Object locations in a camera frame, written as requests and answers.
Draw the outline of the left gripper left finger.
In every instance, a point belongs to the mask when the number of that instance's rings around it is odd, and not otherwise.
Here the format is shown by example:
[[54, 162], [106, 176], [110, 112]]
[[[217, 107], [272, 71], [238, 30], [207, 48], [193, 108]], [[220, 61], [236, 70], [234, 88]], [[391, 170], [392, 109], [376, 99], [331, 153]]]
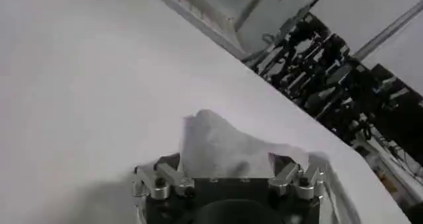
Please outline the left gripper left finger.
[[136, 166], [133, 171], [133, 196], [166, 200], [174, 191], [182, 198], [192, 198], [195, 195], [195, 181], [187, 177], [179, 166], [179, 153], [159, 157], [152, 165]]

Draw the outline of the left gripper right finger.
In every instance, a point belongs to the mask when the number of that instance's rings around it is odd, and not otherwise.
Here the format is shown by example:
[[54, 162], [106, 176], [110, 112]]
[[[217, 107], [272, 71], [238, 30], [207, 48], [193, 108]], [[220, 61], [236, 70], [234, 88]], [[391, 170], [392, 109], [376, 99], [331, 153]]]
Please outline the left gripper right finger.
[[302, 200], [323, 196], [325, 172], [319, 165], [309, 165], [305, 170], [291, 157], [271, 155], [274, 177], [268, 179], [269, 188], [282, 197], [293, 194]]

